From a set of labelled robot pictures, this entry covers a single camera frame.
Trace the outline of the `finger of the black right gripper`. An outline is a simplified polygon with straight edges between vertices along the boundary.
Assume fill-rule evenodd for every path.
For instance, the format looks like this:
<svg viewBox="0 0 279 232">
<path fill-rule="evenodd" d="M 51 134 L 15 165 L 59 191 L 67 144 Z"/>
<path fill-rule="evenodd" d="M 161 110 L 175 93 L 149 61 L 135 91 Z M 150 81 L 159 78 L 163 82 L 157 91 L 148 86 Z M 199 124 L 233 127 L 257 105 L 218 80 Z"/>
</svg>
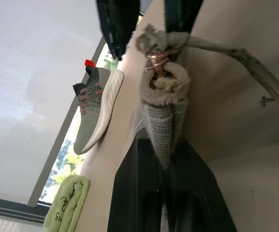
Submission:
<svg viewBox="0 0 279 232">
<path fill-rule="evenodd" d="M 135 31 L 140 0 L 96 0 L 101 31 L 115 60 L 121 61 Z"/>
<path fill-rule="evenodd" d="M 191 33 L 204 0 L 165 0 L 166 32 Z"/>
</svg>

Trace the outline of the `light green folded towel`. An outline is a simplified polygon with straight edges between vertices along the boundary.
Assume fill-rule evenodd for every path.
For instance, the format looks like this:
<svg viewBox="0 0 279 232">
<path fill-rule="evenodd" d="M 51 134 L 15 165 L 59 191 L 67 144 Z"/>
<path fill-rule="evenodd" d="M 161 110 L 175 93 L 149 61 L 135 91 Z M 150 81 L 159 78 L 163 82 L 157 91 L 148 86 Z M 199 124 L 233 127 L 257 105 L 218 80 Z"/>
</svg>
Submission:
<svg viewBox="0 0 279 232">
<path fill-rule="evenodd" d="M 90 182 L 81 175 L 63 180 L 44 220 L 44 232 L 74 232 Z"/>
</svg>

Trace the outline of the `dark window frame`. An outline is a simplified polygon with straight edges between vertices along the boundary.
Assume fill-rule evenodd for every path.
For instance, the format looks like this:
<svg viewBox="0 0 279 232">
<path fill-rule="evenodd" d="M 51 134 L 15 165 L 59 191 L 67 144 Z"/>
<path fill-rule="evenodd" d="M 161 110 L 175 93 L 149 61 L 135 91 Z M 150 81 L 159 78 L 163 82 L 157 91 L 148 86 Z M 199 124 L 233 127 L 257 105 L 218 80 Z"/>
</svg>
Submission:
<svg viewBox="0 0 279 232">
<path fill-rule="evenodd" d="M 33 207 L 0 199 L 0 216 L 43 224 L 50 207 L 50 203 L 41 201 Z"/>
</svg>

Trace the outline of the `grey plaid pouch with strap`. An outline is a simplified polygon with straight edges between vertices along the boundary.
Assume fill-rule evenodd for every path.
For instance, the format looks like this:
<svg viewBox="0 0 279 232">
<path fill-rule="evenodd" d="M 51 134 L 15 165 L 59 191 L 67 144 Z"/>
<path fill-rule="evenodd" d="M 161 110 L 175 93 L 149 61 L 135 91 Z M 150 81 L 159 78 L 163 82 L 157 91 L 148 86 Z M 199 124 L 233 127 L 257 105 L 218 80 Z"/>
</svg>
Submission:
<svg viewBox="0 0 279 232">
<path fill-rule="evenodd" d="M 186 69 L 170 60 L 170 55 L 193 47 L 230 56 L 279 102 L 279 80 L 245 49 L 212 43 L 187 32 L 166 33 L 151 24 L 136 38 L 135 46 L 147 59 L 140 84 L 143 119 L 164 170 L 169 169 L 171 155 L 180 139 L 191 82 Z"/>
</svg>

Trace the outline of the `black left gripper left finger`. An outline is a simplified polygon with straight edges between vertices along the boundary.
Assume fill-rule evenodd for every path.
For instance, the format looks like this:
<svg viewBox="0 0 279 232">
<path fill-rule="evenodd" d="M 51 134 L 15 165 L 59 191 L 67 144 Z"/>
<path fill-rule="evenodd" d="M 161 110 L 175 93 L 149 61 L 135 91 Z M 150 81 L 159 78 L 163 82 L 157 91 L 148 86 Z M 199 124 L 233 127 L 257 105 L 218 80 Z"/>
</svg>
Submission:
<svg viewBox="0 0 279 232">
<path fill-rule="evenodd" d="M 107 232 L 160 232 L 159 164 L 148 139 L 135 139 L 114 179 Z"/>
</svg>

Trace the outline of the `grey green knit sneaker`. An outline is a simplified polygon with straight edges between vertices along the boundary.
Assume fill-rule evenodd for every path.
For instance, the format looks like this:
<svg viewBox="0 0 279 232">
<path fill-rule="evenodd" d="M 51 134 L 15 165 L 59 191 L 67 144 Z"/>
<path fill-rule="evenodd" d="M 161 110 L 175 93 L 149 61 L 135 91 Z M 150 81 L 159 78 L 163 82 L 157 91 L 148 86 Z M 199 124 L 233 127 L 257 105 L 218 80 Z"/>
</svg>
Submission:
<svg viewBox="0 0 279 232">
<path fill-rule="evenodd" d="M 113 112 L 124 74 L 118 69 L 86 65 L 86 81 L 73 85 L 81 122 L 73 145 L 75 154 L 91 150 L 105 133 Z"/>
</svg>

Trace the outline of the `white roller blind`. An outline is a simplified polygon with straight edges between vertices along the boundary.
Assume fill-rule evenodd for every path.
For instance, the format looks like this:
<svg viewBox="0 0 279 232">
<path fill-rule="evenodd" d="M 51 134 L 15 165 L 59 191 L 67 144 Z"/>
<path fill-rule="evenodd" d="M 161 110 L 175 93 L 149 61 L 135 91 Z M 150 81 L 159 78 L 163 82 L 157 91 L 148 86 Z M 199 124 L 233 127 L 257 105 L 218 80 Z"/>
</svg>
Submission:
<svg viewBox="0 0 279 232">
<path fill-rule="evenodd" d="M 0 0 L 0 199 L 29 202 L 101 37 L 96 0 Z"/>
</svg>

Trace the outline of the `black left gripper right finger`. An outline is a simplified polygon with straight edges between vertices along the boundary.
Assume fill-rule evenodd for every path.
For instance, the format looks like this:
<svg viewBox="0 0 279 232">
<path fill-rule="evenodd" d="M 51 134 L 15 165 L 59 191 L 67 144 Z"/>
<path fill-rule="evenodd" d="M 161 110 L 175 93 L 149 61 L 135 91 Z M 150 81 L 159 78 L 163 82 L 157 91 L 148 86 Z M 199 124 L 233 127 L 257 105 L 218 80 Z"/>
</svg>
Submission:
<svg viewBox="0 0 279 232">
<path fill-rule="evenodd" d="M 169 232 L 236 232 L 212 170 L 185 139 L 170 158 L 167 184 Z"/>
</svg>

